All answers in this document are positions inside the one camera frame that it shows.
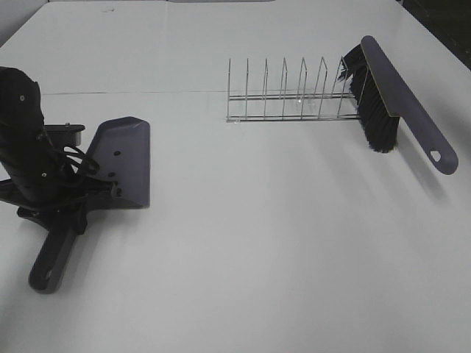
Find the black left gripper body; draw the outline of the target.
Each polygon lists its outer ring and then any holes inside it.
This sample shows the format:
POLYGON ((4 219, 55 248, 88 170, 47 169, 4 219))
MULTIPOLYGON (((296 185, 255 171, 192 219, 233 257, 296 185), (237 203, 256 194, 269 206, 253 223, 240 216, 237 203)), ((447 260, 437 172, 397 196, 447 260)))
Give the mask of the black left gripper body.
POLYGON ((23 71, 1 68, 1 164, 23 197, 53 204, 85 178, 77 164, 53 147, 40 109, 40 88, 23 71))

